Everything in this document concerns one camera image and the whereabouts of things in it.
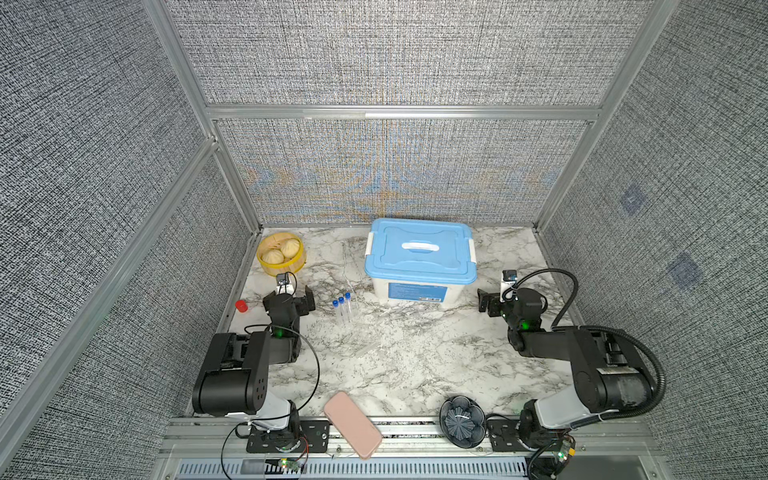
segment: storage box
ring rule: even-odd
[[[454,303],[477,279],[472,231],[463,223],[379,218],[366,246],[378,298]]]

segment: white marble surface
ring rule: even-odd
[[[320,359],[320,385],[302,415],[322,415],[339,390],[367,415],[434,415],[451,395],[475,399],[488,412],[519,412],[529,399],[550,395],[571,383],[567,362],[520,357],[507,342],[504,320],[477,311],[476,289],[498,291],[502,269],[518,275],[546,267],[529,228],[473,229],[478,279],[458,303],[379,301],[364,270],[368,228],[267,229],[264,236],[291,231],[306,245],[307,262],[298,272],[315,292],[317,310],[301,318],[301,331]],[[548,274],[526,286],[548,296],[545,326],[562,306]],[[275,287],[254,261],[241,298],[249,310],[236,312],[230,331],[268,324],[262,297]],[[353,290],[359,311],[351,324],[336,321],[331,300]],[[568,324],[568,315],[563,320]],[[304,347],[296,363],[270,366],[269,389],[297,405],[312,391],[315,359]]]

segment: clear plastic tube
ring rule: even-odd
[[[342,318],[341,318],[341,309],[339,308],[338,300],[333,301],[333,311],[336,312],[336,321],[340,321]]]
[[[346,308],[349,310],[349,319],[354,321],[355,319],[355,304],[352,301],[352,294],[350,292],[344,293],[344,300],[346,302]]]
[[[341,313],[341,320],[348,322],[349,321],[349,310],[346,308],[346,305],[344,304],[344,297],[339,297],[339,312]]]

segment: blue lid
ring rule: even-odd
[[[374,278],[450,285],[477,280],[472,231],[463,223],[379,218],[368,241],[366,273]]]

